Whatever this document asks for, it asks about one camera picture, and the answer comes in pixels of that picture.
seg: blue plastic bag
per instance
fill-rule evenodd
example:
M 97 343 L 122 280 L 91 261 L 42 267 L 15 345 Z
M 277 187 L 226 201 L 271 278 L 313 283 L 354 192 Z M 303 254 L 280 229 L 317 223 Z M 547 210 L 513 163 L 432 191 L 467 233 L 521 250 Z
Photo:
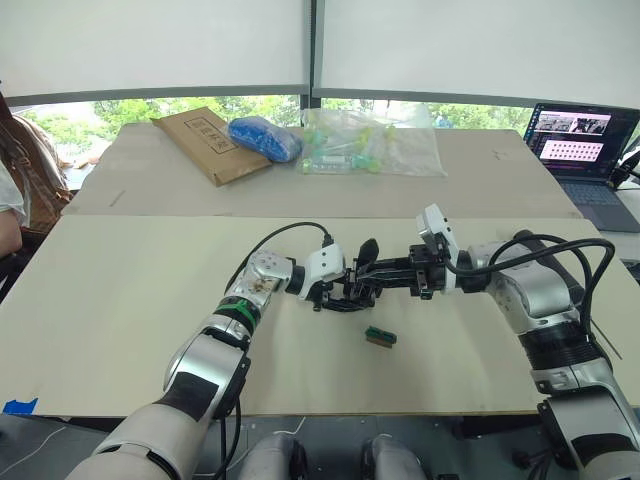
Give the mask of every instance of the blue plastic bag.
M 262 117 L 236 118 L 228 129 L 231 140 L 274 162 L 296 159 L 304 146 L 301 138 Z

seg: blue object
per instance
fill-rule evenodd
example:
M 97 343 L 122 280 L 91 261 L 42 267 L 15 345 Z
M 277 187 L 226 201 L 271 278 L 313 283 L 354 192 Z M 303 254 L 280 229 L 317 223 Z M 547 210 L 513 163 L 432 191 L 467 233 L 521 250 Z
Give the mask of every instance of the blue object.
M 38 403 L 38 397 L 31 400 L 29 403 L 11 400 L 4 404 L 2 413 L 7 413 L 9 415 L 31 415 L 33 410 L 36 408 L 36 403 Z
M 243 147 L 274 162 L 290 162 L 300 155 L 302 139 L 262 117 L 236 118 L 229 123 L 229 137 Z

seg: robotic arm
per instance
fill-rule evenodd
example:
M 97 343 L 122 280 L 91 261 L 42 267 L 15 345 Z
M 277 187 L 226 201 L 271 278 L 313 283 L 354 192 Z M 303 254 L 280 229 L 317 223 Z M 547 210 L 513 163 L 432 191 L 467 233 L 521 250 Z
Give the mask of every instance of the robotic arm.
M 311 254 L 303 266 L 258 251 L 215 311 L 174 355 L 164 396 L 127 417 L 68 480 L 187 480 L 212 419 L 239 409 L 250 366 L 251 337 L 271 294 L 286 291 L 322 308 L 350 312 L 373 307 L 384 288 L 409 288 L 431 299 L 461 288 L 489 293 L 518 336 L 532 366 L 539 406 L 556 452 L 568 455 L 584 479 L 640 479 L 640 425 L 616 383 L 608 359 L 585 331 L 579 284 L 550 256 L 481 273 L 501 244 L 460 250 L 447 219 L 432 205 L 417 218 L 424 243 L 407 257 L 378 260 L 368 240 L 345 268 L 339 245 Z M 500 263 L 544 247 L 527 240 L 506 249 Z M 342 297 L 334 298 L 342 285 Z
M 553 256 L 481 273 L 502 244 L 460 250 L 435 205 L 417 223 L 424 244 L 409 247 L 406 258 L 378 261 L 375 241 L 365 244 L 347 272 L 347 300 L 354 308 L 371 306 L 383 288 L 397 287 L 422 299 L 453 288 L 489 293 L 525 349 L 536 388 L 549 395 L 538 411 L 559 462 L 577 467 L 583 479 L 640 479 L 640 425 L 608 358 L 584 328 L 578 282 Z M 506 249 L 500 262 L 545 248 L 530 237 L 519 232 L 521 244 Z
M 314 284 L 344 273 L 338 244 L 305 266 L 266 250 L 254 253 L 215 311 L 173 356 L 164 396 L 128 416 L 68 480 L 188 480 L 212 419 L 239 408 L 251 365 L 251 337 L 273 292 L 306 298 Z

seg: white cable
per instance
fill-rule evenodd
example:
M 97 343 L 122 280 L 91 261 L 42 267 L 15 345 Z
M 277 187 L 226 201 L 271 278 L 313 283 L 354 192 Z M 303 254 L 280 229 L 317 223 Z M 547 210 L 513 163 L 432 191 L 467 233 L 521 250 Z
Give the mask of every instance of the white cable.
M 296 429 L 293 432 L 288 432 L 286 430 L 278 430 L 277 432 L 273 432 L 274 435 L 277 435 L 278 433 L 286 433 L 288 435 L 297 435 L 297 433 L 300 431 L 300 428 L 302 427 L 302 424 L 304 423 L 304 421 L 307 419 L 307 417 L 302 417 L 302 420 L 300 420 L 300 423 L 298 424 L 298 426 L 296 427 Z
M 306 419 L 307 419 L 307 417 L 302 417 L 302 420 L 300 420 L 300 423 L 298 424 L 298 426 L 296 427 L 296 429 L 293 432 L 289 432 L 287 430 L 278 430 L 277 432 L 273 432 L 273 435 L 277 435 L 279 433 L 286 433 L 287 435 L 296 435 L 300 431 L 300 428 L 302 428 L 302 424 L 304 423 L 304 421 Z M 247 455 L 249 455 L 250 451 L 251 451 L 251 449 L 247 448 L 244 452 L 242 452 L 242 455 L 240 455 L 231 465 L 229 465 L 227 467 L 227 472 L 229 470 L 232 470 L 233 468 L 237 467 L 238 465 L 240 465 L 242 460 L 244 460 L 245 457 Z M 213 475 L 215 475 L 215 472 L 213 472 L 213 473 L 194 473 L 193 474 L 194 477 L 211 477 Z
M 40 444 L 40 446 L 38 448 L 36 448 L 33 452 L 31 452 L 29 455 L 26 455 L 24 457 L 22 457 L 20 460 L 18 460 L 16 463 L 13 463 L 11 465 L 9 465 L 7 468 L 5 468 L 2 472 L 0 472 L 0 477 L 2 477 L 5 473 L 7 473 L 9 470 L 11 470 L 13 467 L 17 467 L 18 465 L 20 465 L 22 462 L 29 460 L 31 457 L 33 457 L 36 453 L 38 453 L 40 450 L 42 450 L 42 447 L 44 447 L 47 442 L 57 433 L 61 432 L 62 430 L 66 429 L 67 427 L 62 427 L 59 428 L 58 430 L 56 430 L 53 433 L 50 433 L 47 438 L 44 439 L 44 441 Z

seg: beige board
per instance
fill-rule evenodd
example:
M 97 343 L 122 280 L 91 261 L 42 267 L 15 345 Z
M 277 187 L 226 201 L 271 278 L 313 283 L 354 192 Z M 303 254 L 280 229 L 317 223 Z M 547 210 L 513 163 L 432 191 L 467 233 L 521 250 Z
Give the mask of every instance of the beige board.
M 211 312 L 245 253 L 286 219 L 66 216 L 0 305 L 0 403 L 38 398 L 35 414 L 124 416 L 161 395 L 172 353 Z M 414 220 L 322 220 L 347 258 L 375 237 L 381 257 L 420 243 Z M 451 220 L 462 248 L 522 228 L 598 236 L 584 220 Z M 303 261 L 321 234 L 300 228 L 269 247 Z M 598 249 L 587 251 L 596 261 Z M 567 263 L 574 274 L 577 262 Z M 630 402 L 640 405 L 640 289 L 616 259 L 595 295 L 598 324 Z M 386 349 L 369 325 L 392 331 Z M 372 310 L 314 313 L 276 295 L 255 335 L 242 394 L 255 414 L 531 412 L 541 396 L 506 321 L 484 294 L 420 301 L 385 291 Z
M 126 125 L 65 215 L 410 218 L 437 202 L 457 218 L 582 218 L 512 130 L 436 130 L 448 176 L 302 175 L 275 164 L 213 187 L 159 128 Z

